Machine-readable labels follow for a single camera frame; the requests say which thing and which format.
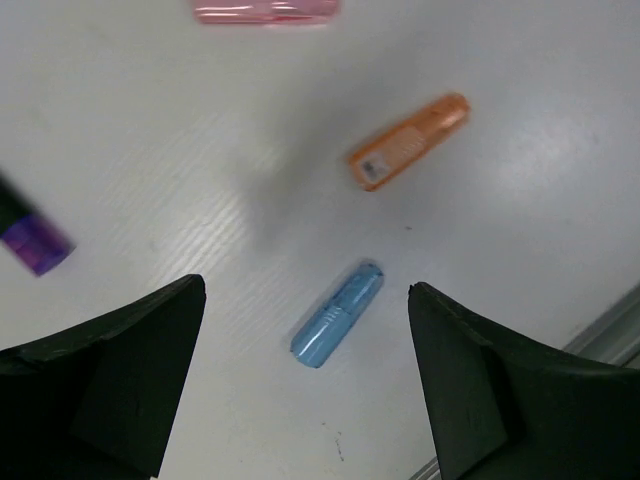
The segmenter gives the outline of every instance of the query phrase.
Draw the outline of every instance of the blue marker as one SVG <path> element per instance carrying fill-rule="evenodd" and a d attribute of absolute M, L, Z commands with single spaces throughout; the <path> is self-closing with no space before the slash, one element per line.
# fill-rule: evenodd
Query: blue marker
<path fill-rule="evenodd" d="M 320 368 L 349 333 L 384 283 L 373 263 L 363 263 L 320 307 L 291 341 L 291 352 L 304 365 Z"/>

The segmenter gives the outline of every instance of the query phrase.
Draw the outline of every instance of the white label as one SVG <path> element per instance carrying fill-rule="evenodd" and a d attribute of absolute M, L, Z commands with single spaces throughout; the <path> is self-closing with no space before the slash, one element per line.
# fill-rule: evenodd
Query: white label
<path fill-rule="evenodd" d="M 364 178 L 371 184 L 382 181 L 389 175 L 391 169 L 384 159 L 384 155 L 379 151 L 371 152 L 369 155 L 360 160 L 360 170 L 364 174 Z"/>

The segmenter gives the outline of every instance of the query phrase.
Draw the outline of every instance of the orange highlighter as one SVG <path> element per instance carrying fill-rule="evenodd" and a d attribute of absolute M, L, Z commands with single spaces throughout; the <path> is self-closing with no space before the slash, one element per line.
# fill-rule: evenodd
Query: orange highlighter
<path fill-rule="evenodd" d="M 450 93 L 358 150 L 349 159 L 356 181 L 374 192 L 464 125 L 471 107 Z"/>

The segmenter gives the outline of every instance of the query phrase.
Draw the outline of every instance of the white table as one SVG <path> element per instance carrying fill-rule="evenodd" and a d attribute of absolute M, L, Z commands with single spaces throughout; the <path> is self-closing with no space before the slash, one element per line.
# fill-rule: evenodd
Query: white table
<path fill-rule="evenodd" d="M 407 479 L 434 454 L 412 282 L 562 346 L 640 278 L 639 24 L 631 0 L 345 0 L 311 29 L 4 0 L 0 167 L 79 248 L 42 279 L 0 254 L 0 347 L 202 273 L 161 478 Z M 448 90 L 470 126 L 359 191 L 346 152 Z M 301 366 L 293 330 L 363 257 L 385 288 Z"/>

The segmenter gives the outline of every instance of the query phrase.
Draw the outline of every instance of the pink object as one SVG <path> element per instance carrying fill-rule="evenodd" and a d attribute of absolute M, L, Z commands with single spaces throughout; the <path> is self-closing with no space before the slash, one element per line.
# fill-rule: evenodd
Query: pink object
<path fill-rule="evenodd" d="M 192 0 L 202 23 L 326 23 L 340 0 Z"/>

